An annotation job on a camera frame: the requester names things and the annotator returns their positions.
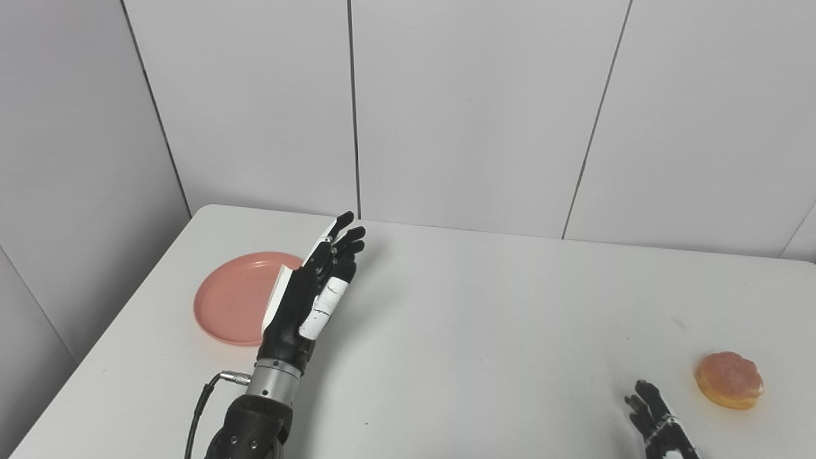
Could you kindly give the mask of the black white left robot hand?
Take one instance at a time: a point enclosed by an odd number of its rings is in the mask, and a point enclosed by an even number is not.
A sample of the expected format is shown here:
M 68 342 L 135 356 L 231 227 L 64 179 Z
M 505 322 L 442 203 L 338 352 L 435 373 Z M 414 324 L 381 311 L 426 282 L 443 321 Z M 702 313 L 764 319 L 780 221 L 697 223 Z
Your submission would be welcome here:
M 321 234 L 305 261 L 278 273 L 262 322 L 257 360 L 276 360 L 302 375 L 358 270 L 365 228 L 350 228 L 353 211 L 339 215 Z

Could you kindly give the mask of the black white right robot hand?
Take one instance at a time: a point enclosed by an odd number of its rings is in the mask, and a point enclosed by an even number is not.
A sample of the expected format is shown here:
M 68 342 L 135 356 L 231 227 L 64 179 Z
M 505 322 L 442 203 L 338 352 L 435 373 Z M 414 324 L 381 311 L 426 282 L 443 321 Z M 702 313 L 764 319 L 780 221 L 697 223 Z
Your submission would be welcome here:
M 629 420 L 642 436 L 647 458 L 699 458 L 679 419 L 671 412 L 658 387 L 638 380 L 634 394 L 624 398 Z

